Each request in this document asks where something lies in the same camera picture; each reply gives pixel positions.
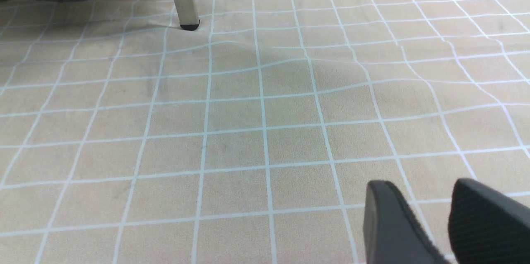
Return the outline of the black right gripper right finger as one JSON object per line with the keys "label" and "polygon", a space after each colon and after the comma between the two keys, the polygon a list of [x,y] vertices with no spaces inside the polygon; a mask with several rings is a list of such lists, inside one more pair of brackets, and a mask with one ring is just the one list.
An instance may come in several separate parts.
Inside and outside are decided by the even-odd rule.
{"label": "black right gripper right finger", "polygon": [[528,264],[530,210],[470,178],[456,181],[449,242],[460,264]]}

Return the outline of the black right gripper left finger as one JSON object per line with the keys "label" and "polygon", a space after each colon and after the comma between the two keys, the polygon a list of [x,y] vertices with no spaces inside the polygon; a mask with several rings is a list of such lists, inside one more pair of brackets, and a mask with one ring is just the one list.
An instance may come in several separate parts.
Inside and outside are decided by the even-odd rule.
{"label": "black right gripper left finger", "polygon": [[394,183],[366,187],[363,236],[368,264],[447,264]]}

